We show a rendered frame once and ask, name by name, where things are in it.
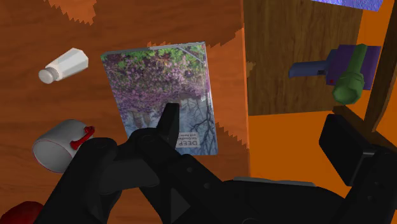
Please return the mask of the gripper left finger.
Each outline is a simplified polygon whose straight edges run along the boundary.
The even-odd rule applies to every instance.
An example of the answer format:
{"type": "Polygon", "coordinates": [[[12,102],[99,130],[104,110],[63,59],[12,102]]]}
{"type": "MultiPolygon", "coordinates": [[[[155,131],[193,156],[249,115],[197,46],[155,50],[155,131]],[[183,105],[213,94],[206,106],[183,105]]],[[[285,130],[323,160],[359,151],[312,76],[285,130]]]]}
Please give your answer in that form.
{"type": "Polygon", "coordinates": [[[163,224],[234,224],[236,203],[219,178],[175,149],[179,105],[168,103],[155,128],[123,144],[83,143],[34,224],[107,224],[122,191],[138,188],[163,224]]]}

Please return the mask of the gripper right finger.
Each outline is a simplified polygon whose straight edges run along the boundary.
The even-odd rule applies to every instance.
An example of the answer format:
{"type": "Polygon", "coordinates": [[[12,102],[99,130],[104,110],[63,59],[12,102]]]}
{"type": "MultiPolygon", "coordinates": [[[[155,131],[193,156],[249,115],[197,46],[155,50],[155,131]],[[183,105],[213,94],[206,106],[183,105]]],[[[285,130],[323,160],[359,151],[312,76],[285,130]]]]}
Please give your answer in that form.
{"type": "Polygon", "coordinates": [[[397,210],[397,153],[372,145],[335,114],[327,115],[319,145],[351,187],[330,224],[391,224],[397,210]]]}

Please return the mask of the green flashlight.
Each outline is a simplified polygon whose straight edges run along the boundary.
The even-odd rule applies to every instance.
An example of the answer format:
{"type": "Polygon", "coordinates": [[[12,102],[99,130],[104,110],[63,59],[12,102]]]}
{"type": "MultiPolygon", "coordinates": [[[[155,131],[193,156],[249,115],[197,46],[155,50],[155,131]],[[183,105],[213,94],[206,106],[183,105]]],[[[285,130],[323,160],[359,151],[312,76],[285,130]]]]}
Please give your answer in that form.
{"type": "Polygon", "coordinates": [[[368,46],[359,44],[344,46],[338,49],[337,68],[341,74],[333,89],[333,98],[343,105],[354,104],[361,97],[365,85],[361,68],[365,59],[368,46]]]}

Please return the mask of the book with purple flower cover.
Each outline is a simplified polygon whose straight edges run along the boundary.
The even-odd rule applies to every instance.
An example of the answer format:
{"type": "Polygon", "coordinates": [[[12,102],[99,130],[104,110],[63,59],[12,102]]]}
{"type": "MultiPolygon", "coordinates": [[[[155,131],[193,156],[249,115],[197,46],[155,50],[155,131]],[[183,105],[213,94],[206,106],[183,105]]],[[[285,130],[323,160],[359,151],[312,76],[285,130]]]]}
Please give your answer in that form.
{"type": "Polygon", "coordinates": [[[101,61],[128,136],[156,127],[165,105],[177,103],[176,150],[218,153],[204,42],[106,52],[101,61]]]}

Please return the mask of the blue and purple power drill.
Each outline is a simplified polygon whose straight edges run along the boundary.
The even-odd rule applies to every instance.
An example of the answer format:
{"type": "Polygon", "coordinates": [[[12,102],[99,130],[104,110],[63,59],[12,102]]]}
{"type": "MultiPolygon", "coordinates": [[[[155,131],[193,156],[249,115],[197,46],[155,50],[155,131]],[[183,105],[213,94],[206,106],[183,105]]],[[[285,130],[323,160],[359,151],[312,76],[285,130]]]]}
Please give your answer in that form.
{"type": "MultiPolygon", "coordinates": [[[[294,63],[289,69],[288,75],[290,78],[324,75],[327,85],[335,85],[341,74],[347,69],[354,48],[354,45],[340,45],[337,49],[330,51],[326,60],[294,63]]],[[[364,77],[364,90],[370,90],[372,87],[381,49],[381,46],[367,47],[360,71],[364,77]]]]}

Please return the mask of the dark red round object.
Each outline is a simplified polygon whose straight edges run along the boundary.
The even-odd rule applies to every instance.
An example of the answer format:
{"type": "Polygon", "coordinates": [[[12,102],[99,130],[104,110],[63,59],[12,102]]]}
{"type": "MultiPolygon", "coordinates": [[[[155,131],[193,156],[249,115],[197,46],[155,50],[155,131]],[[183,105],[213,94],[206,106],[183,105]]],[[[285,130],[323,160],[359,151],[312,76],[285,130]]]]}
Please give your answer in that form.
{"type": "Polygon", "coordinates": [[[5,212],[0,217],[0,224],[33,224],[42,208],[39,202],[22,202],[5,212]]]}

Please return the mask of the white salt shaker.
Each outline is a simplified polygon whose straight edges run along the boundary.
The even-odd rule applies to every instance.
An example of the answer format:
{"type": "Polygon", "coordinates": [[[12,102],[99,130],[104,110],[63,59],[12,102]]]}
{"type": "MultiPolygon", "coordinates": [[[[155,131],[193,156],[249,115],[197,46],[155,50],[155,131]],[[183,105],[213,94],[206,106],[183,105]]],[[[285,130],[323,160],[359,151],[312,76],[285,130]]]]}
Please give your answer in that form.
{"type": "Polygon", "coordinates": [[[39,79],[46,84],[60,81],[88,67],[88,57],[83,50],[71,48],[45,66],[38,73],[39,79]]]}

